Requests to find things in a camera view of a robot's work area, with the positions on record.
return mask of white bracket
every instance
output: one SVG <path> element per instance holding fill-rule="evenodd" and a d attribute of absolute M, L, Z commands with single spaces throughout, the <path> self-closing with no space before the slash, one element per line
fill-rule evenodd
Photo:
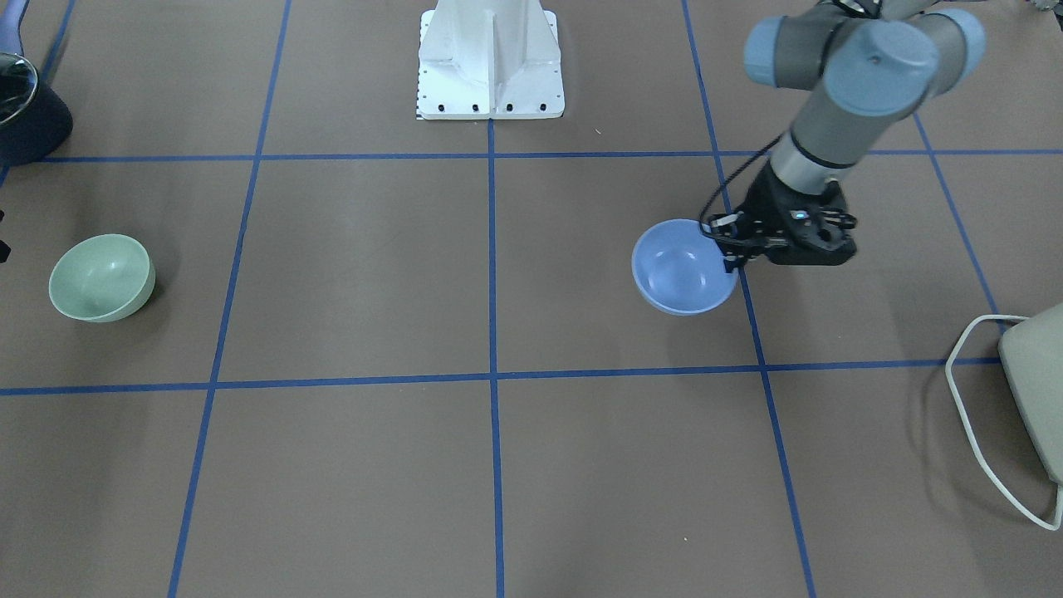
<path fill-rule="evenodd" d="M 439 0 L 421 16 L 417 116 L 557 118 L 557 16 L 539 0 Z"/>

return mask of green bowl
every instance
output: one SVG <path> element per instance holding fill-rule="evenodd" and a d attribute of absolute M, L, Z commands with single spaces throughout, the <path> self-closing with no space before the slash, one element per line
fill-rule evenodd
<path fill-rule="evenodd" d="M 139 310 L 155 288 L 155 264 L 136 239 L 94 236 L 67 251 L 48 278 L 48 295 L 73 320 L 120 321 Z"/>

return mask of light blue joint cap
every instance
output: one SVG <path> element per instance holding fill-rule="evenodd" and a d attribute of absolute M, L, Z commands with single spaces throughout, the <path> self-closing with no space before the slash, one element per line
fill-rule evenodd
<path fill-rule="evenodd" d="M 985 55 L 985 29 L 982 28 L 978 17 L 959 8 L 945 8 L 928 14 L 952 19 L 952 22 L 963 32 L 963 39 L 967 44 L 967 59 L 963 64 L 963 74 L 960 75 L 960 81 L 963 81 L 975 71 L 978 63 L 982 62 L 982 56 Z"/>
<path fill-rule="evenodd" d="M 769 17 L 749 32 L 745 40 L 745 73 L 755 83 L 775 85 L 775 41 L 779 38 L 786 17 Z"/>
<path fill-rule="evenodd" d="M 941 53 L 922 31 L 902 21 L 874 20 L 857 29 L 831 56 L 827 95 L 858 116 L 887 116 L 926 93 Z"/>

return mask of black pot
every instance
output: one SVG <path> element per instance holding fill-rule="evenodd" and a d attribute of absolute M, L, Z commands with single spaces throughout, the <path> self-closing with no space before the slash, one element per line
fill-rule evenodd
<path fill-rule="evenodd" d="M 0 166 L 36 161 L 60 147 L 70 109 L 22 56 L 19 25 L 29 0 L 10 0 L 0 16 Z"/>

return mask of pot handle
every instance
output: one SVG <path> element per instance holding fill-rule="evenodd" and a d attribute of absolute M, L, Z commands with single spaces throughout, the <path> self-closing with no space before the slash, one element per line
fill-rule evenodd
<path fill-rule="evenodd" d="M 0 15 L 0 52 L 23 55 L 22 36 L 18 30 L 29 3 L 30 0 L 7 0 L 7 6 Z"/>

